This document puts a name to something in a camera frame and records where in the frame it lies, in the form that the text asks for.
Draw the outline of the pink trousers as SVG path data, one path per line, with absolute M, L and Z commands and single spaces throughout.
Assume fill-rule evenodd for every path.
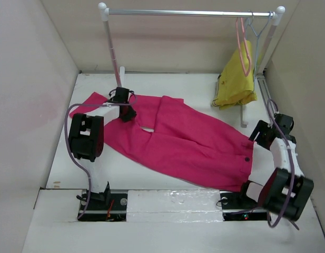
M 252 170 L 253 142 L 234 127 L 169 96 L 131 98 L 136 117 L 104 126 L 104 143 L 159 173 L 239 191 Z

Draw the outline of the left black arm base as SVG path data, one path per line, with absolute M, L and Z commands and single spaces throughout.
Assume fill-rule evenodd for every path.
M 113 190 L 110 184 L 103 192 L 92 192 L 87 203 L 87 192 L 76 198 L 80 201 L 77 220 L 81 222 L 123 222 L 126 221 L 128 190 Z

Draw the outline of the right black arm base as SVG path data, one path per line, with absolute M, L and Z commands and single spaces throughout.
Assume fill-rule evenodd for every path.
M 263 185 L 248 180 L 239 191 L 220 190 L 216 206 L 221 208 L 223 221 L 272 221 L 259 204 Z

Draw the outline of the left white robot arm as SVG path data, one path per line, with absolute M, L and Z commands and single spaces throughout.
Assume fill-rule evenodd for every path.
M 104 148 L 104 127 L 113 120 L 129 122 L 136 117 L 133 105 L 136 102 L 134 91 L 117 87 L 106 98 L 96 92 L 83 103 L 69 107 L 64 120 L 66 148 L 73 163 L 87 176 L 87 194 L 100 209 L 111 204 L 108 194 L 109 184 L 102 179 L 100 169 L 85 168 L 81 160 L 90 163 L 100 157 Z

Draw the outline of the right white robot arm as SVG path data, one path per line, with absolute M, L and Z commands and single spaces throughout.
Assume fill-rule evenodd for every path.
M 256 202 L 257 208 L 267 212 L 268 225 L 273 228 L 282 218 L 291 223 L 300 218 L 314 182 L 303 175 L 297 161 L 297 142 L 290 134 L 293 117 L 275 113 L 271 121 L 268 124 L 260 120 L 249 140 L 271 152 L 274 171 L 264 185 L 250 180 L 244 183 L 237 201 L 245 208 Z

